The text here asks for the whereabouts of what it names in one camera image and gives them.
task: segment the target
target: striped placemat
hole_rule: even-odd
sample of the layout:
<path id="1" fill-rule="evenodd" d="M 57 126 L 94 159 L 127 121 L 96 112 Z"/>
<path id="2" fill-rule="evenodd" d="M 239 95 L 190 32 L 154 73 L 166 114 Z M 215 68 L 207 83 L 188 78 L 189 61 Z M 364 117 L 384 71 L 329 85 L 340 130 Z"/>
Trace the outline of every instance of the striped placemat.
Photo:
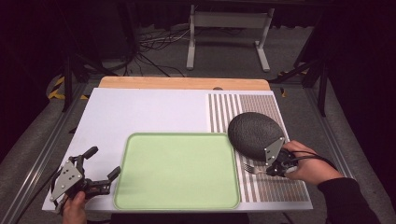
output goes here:
<path id="1" fill-rule="evenodd" d="M 238 114 L 258 112 L 276 121 L 289 140 L 275 96 L 271 91 L 266 91 L 263 95 L 208 94 L 206 100 L 208 126 L 212 133 L 226 133 L 228 124 Z M 266 174 L 252 175 L 244 171 L 243 164 L 247 163 L 265 170 L 263 162 L 248 159 L 237 151 L 235 151 L 235 159 L 242 203 L 309 201 L 303 181 Z"/>

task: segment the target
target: table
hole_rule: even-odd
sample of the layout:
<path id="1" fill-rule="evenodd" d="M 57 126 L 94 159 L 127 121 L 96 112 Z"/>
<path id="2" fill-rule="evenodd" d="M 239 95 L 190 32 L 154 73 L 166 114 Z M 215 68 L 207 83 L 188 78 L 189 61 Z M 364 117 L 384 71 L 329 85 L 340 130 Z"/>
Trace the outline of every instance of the table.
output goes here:
<path id="1" fill-rule="evenodd" d="M 131 133 L 226 133 L 229 121 L 247 111 L 271 117 L 287 137 L 275 96 L 263 79 L 104 77 L 92 93 L 64 161 L 98 146 L 98 153 L 84 162 L 85 175 L 92 180 L 106 179 L 121 164 L 125 139 Z M 243 163 L 263 164 L 237 152 L 235 163 L 241 201 L 235 209 L 220 212 L 312 209 L 304 182 L 247 174 Z M 110 195 L 91 199 L 87 210 L 119 212 L 113 204 L 116 184 L 117 180 Z M 43 204 L 46 211 L 54 209 L 49 196 Z"/>

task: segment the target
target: person's right arm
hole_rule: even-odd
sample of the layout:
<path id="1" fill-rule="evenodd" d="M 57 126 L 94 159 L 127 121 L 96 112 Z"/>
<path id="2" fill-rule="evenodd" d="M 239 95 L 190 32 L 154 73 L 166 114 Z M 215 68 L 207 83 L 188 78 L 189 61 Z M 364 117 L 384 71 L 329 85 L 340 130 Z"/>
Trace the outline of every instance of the person's right arm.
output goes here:
<path id="1" fill-rule="evenodd" d="M 283 148 L 293 152 L 297 158 L 310 155 L 299 151 L 317 154 L 313 149 L 297 141 L 288 142 Z M 344 177 L 326 161 L 300 160 L 297 170 L 285 174 L 285 176 L 318 186 L 325 197 L 328 220 L 332 224 L 380 223 L 362 196 L 358 182 L 352 178 Z"/>

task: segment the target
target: gray floor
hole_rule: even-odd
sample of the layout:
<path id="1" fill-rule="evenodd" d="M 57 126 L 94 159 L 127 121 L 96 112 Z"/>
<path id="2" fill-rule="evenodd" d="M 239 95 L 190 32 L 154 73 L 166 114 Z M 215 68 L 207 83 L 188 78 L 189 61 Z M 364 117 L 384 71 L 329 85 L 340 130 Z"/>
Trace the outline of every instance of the gray floor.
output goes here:
<path id="1" fill-rule="evenodd" d="M 178 68 L 187 77 L 241 77 L 241 78 L 275 78 L 280 71 L 292 68 L 295 58 L 311 32 L 310 28 L 271 29 L 264 46 L 265 53 L 271 66 L 270 73 L 264 73 L 260 67 L 258 56 L 252 46 L 253 41 L 260 35 L 260 31 L 245 30 L 239 35 L 228 35 L 219 31 L 204 31 L 197 36 L 194 70 L 185 69 L 188 41 L 181 39 L 169 47 L 161 50 L 151 50 L 145 55 L 156 64 Z M 128 65 L 130 76 L 163 76 L 153 66 L 137 61 Z M 172 69 L 164 68 L 173 77 L 181 75 Z M 90 94 L 92 88 L 99 83 L 99 76 L 92 76 L 87 85 L 75 83 L 74 89 Z M 280 94 L 280 87 L 286 90 L 286 97 Z M 370 206 L 377 213 L 382 223 L 396 223 L 396 216 L 391 207 L 389 197 L 382 188 L 372 168 L 361 151 L 353 132 L 347 124 L 342 109 L 335 98 L 331 85 L 326 98 L 327 117 L 322 118 L 314 107 L 317 88 L 303 89 L 298 84 L 271 85 L 285 121 L 291 139 L 296 139 L 314 148 L 319 154 L 335 160 L 332 150 L 339 148 L 342 159 L 345 160 L 350 173 L 361 184 L 361 191 Z M 20 209 L 32 192 L 37 191 L 47 176 L 56 169 L 64 157 L 73 134 L 68 133 L 78 126 L 79 119 L 88 100 L 76 100 L 73 107 L 62 113 L 63 100 L 52 99 L 49 105 L 26 130 L 17 144 L 0 164 L 0 220 L 8 223 L 13 217 L 13 211 Z M 55 127 L 59 122 L 64 126 L 59 132 Z M 47 160 L 42 158 L 43 149 L 47 153 Z M 42 172 L 31 174 L 32 167 L 44 168 Z M 35 186 L 34 190 L 22 197 L 23 186 Z M 293 211 L 287 214 L 294 223 L 324 223 L 326 207 L 323 196 L 313 186 L 308 191 L 314 205 L 313 210 Z M 61 223 L 61 218 L 52 213 L 41 211 L 41 206 L 47 192 L 43 189 L 32 205 L 26 210 L 20 223 Z M 89 219 L 102 219 L 109 214 L 90 212 Z M 249 214 L 252 224 L 288 223 L 285 216 L 279 212 Z"/>

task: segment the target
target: human hand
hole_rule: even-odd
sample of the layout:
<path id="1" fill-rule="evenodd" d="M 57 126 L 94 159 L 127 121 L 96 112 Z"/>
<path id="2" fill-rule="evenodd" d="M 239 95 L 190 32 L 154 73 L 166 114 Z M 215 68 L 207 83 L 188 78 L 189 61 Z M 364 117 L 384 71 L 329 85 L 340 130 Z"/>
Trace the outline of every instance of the human hand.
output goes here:
<path id="1" fill-rule="evenodd" d="M 67 199 L 64 204 L 63 224 L 86 224 L 85 192 L 80 191 L 74 199 Z"/>
<path id="2" fill-rule="evenodd" d="M 283 148 L 293 152 L 295 157 L 311 156 L 312 154 L 298 151 L 306 151 L 317 154 L 312 148 L 306 147 L 297 141 L 290 141 L 283 145 Z M 306 183 L 318 185 L 326 180 L 343 177 L 329 163 L 317 159 L 303 159 L 298 161 L 297 170 L 285 174 L 289 179 L 299 179 Z"/>

